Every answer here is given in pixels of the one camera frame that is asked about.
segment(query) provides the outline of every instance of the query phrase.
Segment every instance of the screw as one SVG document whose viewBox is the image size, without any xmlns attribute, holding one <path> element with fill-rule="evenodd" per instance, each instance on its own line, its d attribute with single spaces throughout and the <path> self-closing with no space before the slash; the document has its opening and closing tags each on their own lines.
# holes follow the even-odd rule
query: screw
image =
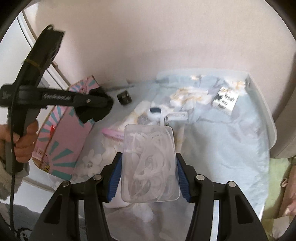
<svg viewBox="0 0 296 241">
<path fill-rule="evenodd" d="M 233 181 L 229 182 L 228 185 L 232 188 L 234 188 L 237 184 Z"/>
<path fill-rule="evenodd" d="M 203 175 L 197 175 L 196 179 L 200 180 L 200 181 L 203 181 L 205 179 L 205 177 Z"/>
<path fill-rule="evenodd" d="M 93 179 L 94 179 L 95 181 L 99 181 L 99 180 L 102 179 L 102 176 L 101 176 L 100 174 L 97 174 L 97 175 L 94 175 L 94 176 L 93 176 Z"/>
<path fill-rule="evenodd" d="M 69 181 L 63 181 L 62 182 L 62 187 L 67 187 L 67 186 L 69 186 L 69 184 L 70 184 L 70 182 Z"/>
</svg>

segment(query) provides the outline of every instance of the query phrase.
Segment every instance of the translucent plastic box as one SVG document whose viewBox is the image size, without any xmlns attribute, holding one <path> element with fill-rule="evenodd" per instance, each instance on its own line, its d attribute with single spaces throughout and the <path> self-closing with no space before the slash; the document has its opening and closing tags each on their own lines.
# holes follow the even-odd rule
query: translucent plastic box
<svg viewBox="0 0 296 241">
<path fill-rule="evenodd" d="M 173 130 L 169 126 L 125 127 L 121 196 L 125 202 L 179 198 Z"/>
</svg>

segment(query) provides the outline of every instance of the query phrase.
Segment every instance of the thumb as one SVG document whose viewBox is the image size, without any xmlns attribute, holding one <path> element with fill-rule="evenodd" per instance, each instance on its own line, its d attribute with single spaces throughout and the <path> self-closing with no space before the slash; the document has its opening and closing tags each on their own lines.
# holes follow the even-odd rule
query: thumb
<svg viewBox="0 0 296 241">
<path fill-rule="evenodd" d="M 10 142 L 10 128 L 8 125 L 0 125 L 0 139 Z M 16 143 L 20 139 L 20 136 L 13 133 L 13 142 Z"/>
</svg>

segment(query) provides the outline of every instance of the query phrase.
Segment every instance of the beige wall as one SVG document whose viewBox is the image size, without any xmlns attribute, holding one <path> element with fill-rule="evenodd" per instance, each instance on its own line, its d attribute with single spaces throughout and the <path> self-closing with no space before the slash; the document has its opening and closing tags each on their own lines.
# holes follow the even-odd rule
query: beige wall
<svg viewBox="0 0 296 241">
<path fill-rule="evenodd" d="M 56 62 L 74 83 L 154 79 L 173 68 L 248 71 L 278 115 L 295 87 L 296 42 L 264 0 L 41 0 L 26 15 L 37 35 L 65 30 Z"/>
</svg>

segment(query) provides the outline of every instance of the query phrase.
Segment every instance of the human hand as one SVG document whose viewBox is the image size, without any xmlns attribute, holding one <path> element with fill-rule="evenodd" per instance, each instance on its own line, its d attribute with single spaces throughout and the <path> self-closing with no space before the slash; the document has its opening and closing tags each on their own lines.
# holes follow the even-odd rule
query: human hand
<svg viewBox="0 0 296 241">
<path fill-rule="evenodd" d="M 18 134 L 13 134 L 15 143 L 15 157 L 18 162 L 26 163 L 32 157 L 32 152 L 35 149 L 37 140 L 38 121 L 35 120 L 27 127 L 27 134 L 20 137 Z M 0 125 L 0 140 L 10 142 L 10 127 L 8 125 Z"/>
</svg>

